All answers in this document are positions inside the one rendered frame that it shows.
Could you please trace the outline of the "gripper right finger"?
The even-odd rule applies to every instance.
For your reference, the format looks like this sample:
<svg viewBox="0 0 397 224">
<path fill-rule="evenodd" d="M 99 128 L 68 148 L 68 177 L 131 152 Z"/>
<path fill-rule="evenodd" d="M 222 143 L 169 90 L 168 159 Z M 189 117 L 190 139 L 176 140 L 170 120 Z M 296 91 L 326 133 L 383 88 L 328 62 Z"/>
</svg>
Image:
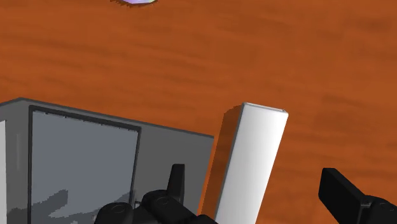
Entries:
<svg viewBox="0 0 397 224">
<path fill-rule="evenodd" d="M 397 206 L 366 195 L 335 168 L 324 168 L 318 196 L 339 224 L 397 224 Z"/>
</svg>

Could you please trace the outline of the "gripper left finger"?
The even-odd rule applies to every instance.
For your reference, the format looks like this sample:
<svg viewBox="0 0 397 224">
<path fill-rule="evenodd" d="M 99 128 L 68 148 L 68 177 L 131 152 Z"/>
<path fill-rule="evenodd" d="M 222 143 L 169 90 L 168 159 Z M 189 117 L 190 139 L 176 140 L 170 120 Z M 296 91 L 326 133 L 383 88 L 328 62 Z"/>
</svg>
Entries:
<svg viewBox="0 0 397 224">
<path fill-rule="evenodd" d="M 184 194 L 185 165 L 174 164 L 165 190 L 146 193 L 136 208 L 125 202 L 109 203 L 99 210 L 94 224 L 218 224 L 187 209 Z"/>
</svg>

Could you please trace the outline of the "grey box appliance with window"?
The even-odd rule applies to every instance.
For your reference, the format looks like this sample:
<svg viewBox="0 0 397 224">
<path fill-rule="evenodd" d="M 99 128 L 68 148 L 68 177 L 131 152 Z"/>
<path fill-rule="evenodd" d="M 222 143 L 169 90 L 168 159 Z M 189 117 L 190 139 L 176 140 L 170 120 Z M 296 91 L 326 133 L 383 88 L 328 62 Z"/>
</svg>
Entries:
<svg viewBox="0 0 397 224">
<path fill-rule="evenodd" d="M 199 208 L 213 137 L 26 98 L 0 103 L 0 224 L 94 224 L 110 202 L 136 205 L 185 165 Z"/>
</svg>

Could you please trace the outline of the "white flat rectangular device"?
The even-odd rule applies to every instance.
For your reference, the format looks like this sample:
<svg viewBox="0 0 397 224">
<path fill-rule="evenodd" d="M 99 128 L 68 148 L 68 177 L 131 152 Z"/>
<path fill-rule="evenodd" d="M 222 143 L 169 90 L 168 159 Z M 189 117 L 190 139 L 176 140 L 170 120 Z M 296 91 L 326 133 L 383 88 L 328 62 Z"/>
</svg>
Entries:
<svg viewBox="0 0 397 224">
<path fill-rule="evenodd" d="M 255 224 L 270 179 L 288 112 L 242 103 L 214 219 Z"/>
</svg>

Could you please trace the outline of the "pale iridescent round object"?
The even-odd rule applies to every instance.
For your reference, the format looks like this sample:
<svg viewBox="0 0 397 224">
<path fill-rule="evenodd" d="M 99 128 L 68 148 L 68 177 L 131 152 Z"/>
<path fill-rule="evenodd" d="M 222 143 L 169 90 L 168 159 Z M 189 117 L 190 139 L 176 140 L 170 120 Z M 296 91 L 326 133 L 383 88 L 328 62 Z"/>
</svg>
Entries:
<svg viewBox="0 0 397 224">
<path fill-rule="evenodd" d="M 135 7 L 135 6 L 146 6 L 154 4 L 157 0 L 110 0 L 116 2 L 122 6 Z"/>
</svg>

